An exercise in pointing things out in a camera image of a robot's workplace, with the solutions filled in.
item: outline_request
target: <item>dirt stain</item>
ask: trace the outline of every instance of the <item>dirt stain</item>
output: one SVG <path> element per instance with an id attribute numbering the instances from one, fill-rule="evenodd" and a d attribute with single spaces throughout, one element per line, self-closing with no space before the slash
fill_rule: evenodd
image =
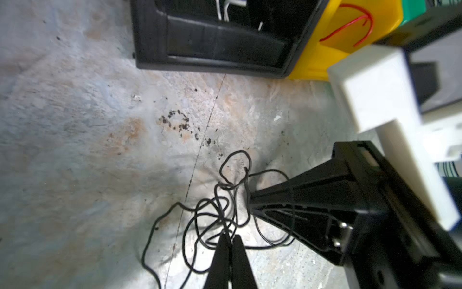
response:
<path id="1" fill-rule="evenodd" d="M 130 117 L 119 131 L 108 134 L 104 146 L 108 149 L 109 154 L 126 153 L 138 143 L 141 135 L 145 132 L 144 121 L 139 117 Z"/>

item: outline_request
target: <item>cable bundle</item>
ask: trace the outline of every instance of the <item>cable bundle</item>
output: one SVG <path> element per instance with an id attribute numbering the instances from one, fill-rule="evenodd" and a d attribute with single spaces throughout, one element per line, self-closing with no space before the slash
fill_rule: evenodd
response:
<path id="1" fill-rule="evenodd" d="M 244 154 L 247 157 L 248 161 L 249 161 L 249 167 L 244 167 L 245 176 L 237 184 L 233 184 L 223 175 L 223 168 L 228 163 L 229 159 L 232 156 L 236 155 L 236 154 Z M 146 269 L 148 272 L 150 272 L 154 276 L 159 288 L 161 288 L 159 276 L 157 275 L 157 273 L 151 267 L 149 267 L 146 264 L 146 252 L 147 252 L 147 250 L 149 248 L 149 245 L 151 243 L 154 231 L 157 229 L 157 224 L 162 219 L 164 219 L 166 216 L 168 216 L 168 214 L 170 214 L 172 212 L 172 210 L 176 206 L 181 207 L 185 211 L 194 213 L 194 216 L 189 220 L 186 228 L 184 229 L 183 239 L 182 239 L 183 259 L 184 259 L 184 262 L 185 262 L 186 266 L 189 268 L 189 273 L 186 276 L 183 284 L 180 287 L 180 288 L 184 288 L 184 286 L 186 285 L 186 282 L 188 281 L 188 279 L 191 276 L 192 272 L 194 272 L 196 274 L 204 274 L 204 273 L 207 273 L 209 271 L 209 269 L 210 269 L 210 268 L 207 268 L 206 270 L 200 271 L 200 270 L 197 270 L 197 269 L 194 268 L 194 264 L 195 264 L 195 261 L 196 261 L 196 255 L 197 255 L 197 245 L 200 243 L 202 246 L 204 246 L 207 249 L 215 250 L 216 246 L 217 246 L 217 243 L 213 241 L 214 239 L 219 237 L 221 234 L 226 233 L 226 237 L 227 237 L 228 241 L 231 242 L 234 235 L 236 234 L 237 229 L 245 227 L 250 222 L 251 214 L 250 214 L 250 209 L 249 209 L 248 204 L 249 204 L 251 192 L 250 192 L 249 183 L 248 183 L 249 178 L 259 176 L 259 175 L 262 175 L 262 174 L 267 173 L 267 172 L 277 172 L 277 173 L 282 174 L 286 178 L 286 180 L 289 180 L 288 176 L 284 172 L 282 172 L 280 170 L 268 169 L 268 170 L 264 170 L 264 171 L 261 171 L 261 172 L 250 173 L 251 169 L 252 169 L 252 159 L 250 158 L 249 154 L 246 151 L 238 150 L 238 151 L 235 151 L 235 152 L 231 153 L 226 158 L 226 160 L 223 162 L 223 164 L 220 167 L 219 174 L 220 174 L 220 176 L 222 177 L 222 179 L 225 182 L 218 182 L 215 185 L 215 187 L 213 189 L 214 198 L 212 198 L 212 199 L 209 199 L 209 198 L 201 199 L 196 204 L 195 208 L 189 208 L 189 207 L 185 206 L 184 204 L 182 204 L 181 202 L 176 202 L 175 204 L 173 204 L 170 207 L 170 209 L 167 212 L 165 212 L 163 215 L 161 215 L 159 218 L 157 218 L 155 220 L 154 224 L 152 225 L 151 232 L 149 233 L 149 237 L 148 237 L 146 246 L 145 246 L 145 248 L 143 250 L 143 254 L 141 256 L 141 265 L 143 266 L 144 269 Z M 246 219 L 246 221 L 244 223 L 239 224 L 239 222 L 238 222 L 238 217 L 239 216 L 238 216 L 237 208 L 236 208 L 236 194 L 237 194 L 237 188 L 239 186 L 241 186 L 242 184 L 244 185 L 244 189 L 245 189 L 246 194 L 247 194 L 247 200 L 246 200 L 247 219 Z M 218 188 L 220 188 L 220 189 L 222 189 L 224 191 L 227 191 L 229 193 L 229 198 L 224 197 L 224 196 L 218 196 Z M 292 191 L 292 188 L 290 188 L 290 195 L 291 195 L 291 203 L 292 203 L 292 224 L 291 224 L 291 228 L 290 228 L 290 231 L 287 234 L 287 236 L 282 241 L 280 241 L 278 243 L 271 242 L 270 240 L 268 240 L 261 233 L 260 228 L 258 227 L 257 220 L 256 220 L 256 218 L 254 216 L 255 226 L 256 226 L 256 229 L 258 231 L 258 234 L 263 238 L 263 240 L 265 240 L 265 242 L 268 243 L 268 246 L 244 246 L 246 249 L 250 249 L 250 250 L 266 250 L 266 249 L 272 249 L 272 248 L 275 248 L 275 247 L 278 247 L 278 246 L 289 246 L 290 244 L 292 244 L 292 242 L 294 241 L 294 238 L 292 238 L 292 240 L 289 243 L 286 243 L 290 239 L 290 237 L 292 236 L 293 229 L 294 229 L 294 224 L 295 224 L 295 211 L 294 211 L 294 206 L 293 206 L 293 191 Z M 208 212 L 200 212 L 204 208 L 206 208 L 207 206 L 212 206 L 217 213 L 212 214 L 212 213 L 208 213 Z M 205 229 L 203 229 L 201 231 L 198 224 L 197 224 L 197 219 L 199 217 L 203 217 L 203 216 L 213 217 L 213 218 L 215 218 L 215 220 L 211 224 L 206 226 Z M 185 249 L 186 244 L 185 243 L 186 243 L 186 233 L 188 232 L 189 227 L 193 223 L 194 223 L 194 228 L 195 228 L 195 233 L 197 235 L 197 239 L 196 239 L 196 241 L 194 243 L 193 259 L 192 259 L 192 262 L 189 263 L 188 259 L 186 258 L 186 249 Z M 218 234 L 213 235 L 212 237 L 207 238 L 206 240 L 203 240 L 202 237 L 207 232 L 209 232 L 211 229 L 215 229 L 216 226 L 223 226 L 223 229 L 221 230 L 221 232 L 218 233 Z"/>

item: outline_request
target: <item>black plastic frame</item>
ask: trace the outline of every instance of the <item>black plastic frame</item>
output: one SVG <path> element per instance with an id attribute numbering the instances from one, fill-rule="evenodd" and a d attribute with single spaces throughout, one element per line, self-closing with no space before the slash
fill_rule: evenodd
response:
<path id="1" fill-rule="evenodd" d="M 167 22 L 174 18 L 178 19 L 178 17 L 168 15 L 159 1 L 131 0 L 136 67 L 141 69 L 229 73 L 284 78 L 288 76 L 295 67 L 295 64 L 302 54 L 327 4 L 328 0 L 318 0 L 316 8 L 311 13 L 302 35 L 298 41 L 291 45 L 288 44 L 286 47 L 288 51 L 287 56 L 285 59 L 280 60 L 282 65 L 280 67 L 274 67 L 243 62 L 168 55 Z M 185 17 L 182 17 L 182 19 L 214 25 L 218 27 L 218 29 L 247 31 L 245 33 L 253 33 L 255 37 L 278 38 L 277 36 L 265 32 L 257 32 L 254 29 L 234 25 L 232 23 L 217 23 Z"/>

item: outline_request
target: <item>black cable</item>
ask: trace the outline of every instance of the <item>black cable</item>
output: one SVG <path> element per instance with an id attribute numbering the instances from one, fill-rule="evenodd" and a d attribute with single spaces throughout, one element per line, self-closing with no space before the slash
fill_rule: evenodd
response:
<path id="1" fill-rule="evenodd" d="M 456 165 L 454 164 L 454 162 L 452 162 L 452 167 L 454 168 L 454 172 L 456 173 L 456 177 L 459 178 L 459 173 L 457 172 Z"/>
<path id="2" fill-rule="evenodd" d="M 249 164 L 248 164 L 248 167 L 244 167 L 245 176 L 237 184 L 233 184 L 228 180 L 227 177 L 224 176 L 223 168 L 228 163 L 228 161 L 231 159 L 231 157 L 233 157 L 236 154 L 244 154 L 247 157 L 247 160 L 248 160 Z M 211 199 L 209 199 L 209 198 L 201 199 L 200 201 L 197 202 L 196 207 L 194 209 L 189 208 L 189 207 L 183 205 L 180 202 L 177 202 L 177 203 L 173 204 L 167 212 L 165 212 L 163 215 L 161 215 L 159 218 L 157 218 L 155 220 L 154 224 L 152 225 L 151 231 L 149 233 L 149 237 L 148 237 L 146 246 L 145 246 L 145 248 L 143 250 L 143 254 L 141 256 L 141 265 L 143 266 L 143 268 L 145 270 L 147 270 L 149 273 L 151 273 L 151 275 L 154 276 L 154 278 L 156 279 L 156 282 L 157 282 L 157 285 L 158 285 L 159 289 L 161 288 L 159 276 L 157 275 L 157 273 L 151 267 L 149 267 L 146 264 L 146 252 L 147 252 L 147 250 L 149 248 L 149 245 L 151 243 L 154 231 L 157 229 L 157 224 L 162 219 L 164 219 L 168 214 L 170 214 L 172 212 L 172 210 L 176 206 L 181 207 L 185 211 L 194 213 L 194 216 L 189 220 L 188 224 L 186 225 L 186 227 L 184 229 L 184 232 L 183 232 L 183 237 L 182 237 L 183 260 L 184 260 L 186 266 L 189 268 L 189 272 L 188 272 L 185 280 L 183 281 L 183 284 L 180 287 L 180 288 L 183 288 L 186 285 L 186 282 L 188 281 L 188 279 L 191 276 L 192 272 L 194 272 L 196 274 L 204 274 L 204 273 L 207 273 L 209 271 L 209 269 L 210 269 L 210 267 L 205 269 L 205 270 L 198 270 L 198 269 L 194 268 L 194 264 L 195 264 L 196 256 L 197 256 L 197 245 L 199 243 L 201 245 L 203 245 L 207 249 L 215 250 L 216 247 L 217 247 L 217 243 L 212 242 L 212 240 L 219 237 L 221 234 L 225 233 L 227 241 L 229 242 L 229 244 L 231 244 L 231 240 L 234 237 L 234 235 L 236 234 L 237 229 L 245 227 L 250 222 L 251 212 L 250 212 L 250 207 L 249 207 L 249 201 L 250 201 L 251 191 L 250 191 L 249 183 L 248 183 L 249 178 L 256 177 L 256 176 L 262 175 L 262 174 L 267 173 L 267 172 L 277 172 L 277 173 L 282 174 L 286 178 L 286 180 L 289 181 L 289 177 L 284 172 L 276 170 L 276 169 L 268 169 L 268 170 L 264 170 L 264 171 L 261 171 L 261 172 L 250 173 L 251 169 L 252 169 L 252 159 L 250 158 L 250 155 L 246 151 L 238 150 L 238 151 L 235 151 L 235 152 L 231 153 L 224 160 L 224 162 L 222 163 L 222 165 L 221 165 L 221 167 L 219 169 L 219 174 L 222 177 L 222 179 L 225 181 L 225 183 L 218 182 L 214 186 L 214 188 L 213 188 L 214 197 L 213 198 L 211 198 Z M 246 221 L 244 223 L 239 224 L 239 222 L 238 222 L 239 214 L 238 214 L 238 210 L 237 210 L 236 196 L 237 196 L 237 189 L 242 184 L 244 185 L 244 189 L 245 189 L 245 192 L 247 194 L 246 201 L 245 201 L 245 204 L 246 204 L 246 207 L 247 207 L 247 219 L 246 219 Z M 220 188 L 221 190 L 227 191 L 228 194 L 229 194 L 229 197 L 231 198 L 231 201 L 227 197 L 219 196 L 218 195 L 218 188 Z M 295 238 L 292 238 L 292 240 L 289 243 L 287 243 L 287 241 L 293 235 L 293 230 L 294 230 L 294 226 L 295 226 L 294 196 L 293 196 L 293 190 L 292 190 L 291 186 L 289 187 L 289 192 L 290 192 L 290 196 L 291 196 L 292 223 L 291 223 L 290 230 L 287 233 L 287 236 L 284 237 L 283 240 L 278 242 L 278 243 L 268 240 L 268 238 L 266 238 L 261 233 L 260 228 L 258 227 L 258 222 L 257 222 L 257 220 L 256 220 L 256 218 L 254 216 L 255 227 L 256 227 L 256 229 L 258 231 L 258 234 L 261 236 L 261 238 L 265 242 L 267 242 L 269 244 L 269 246 L 244 246 L 244 248 L 251 249 L 251 250 L 266 250 L 266 249 L 272 249 L 272 248 L 275 248 L 275 247 L 278 247 L 278 246 L 289 246 L 290 244 L 292 244 L 292 242 L 295 240 Z M 226 205 L 225 205 L 224 208 L 223 208 L 220 200 L 223 200 L 223 201 L 226 202 Z M 213 214 L 213 213 L 209 213 L 209 212 L 202 212 L 202 213 L 199 212 L 199 211 L 203 210 L 207 206 L 212 206 L 217 213 Z M 230 207 L 232 207 L 232 211 L 230 213 L 226 214 L 226 210 L 229 209 Z M 202 217 L 202 216 L 213 217 L 213 218 L 215 218 L 215 220 L 210 225 L 205 227 L 205 229 L 203 229 L 202 232 L 201 232 L 197 220 L 198 220 L 199 217 Z M 195 228 L 195 233 L 196 233 L 197 239 L 194 242 L 193 258 L 191 260 L 191 263 L 189 263 L 188 258 L 186 257 L 186 234 L 188 233 L 189 228 L 191 227 L 191 225 L 193 223 L 194 223 L 194 228 Z M 207 234 L 209 231 L 211 231 L 212 229 L 214 229 L 217 226 L 222 226 L 223 227 L 222 230 L 219 233 L 214 234 L 211 237 L 208 237 L 206 240 L 202 239 L 205 234 Z"/>
<path id="3" fill-rule="evenodd" d="M 445 177 L 448 177 L 448 176 L 449 176 L 449 175 L 448 175 L 448 171 L 447 171 L 447 169 L 446 169 L 446 163 L 445 163 L 445 162 L 443 162 L 443 173 L 444 173 L 444 176 L 445 176 Z"/>

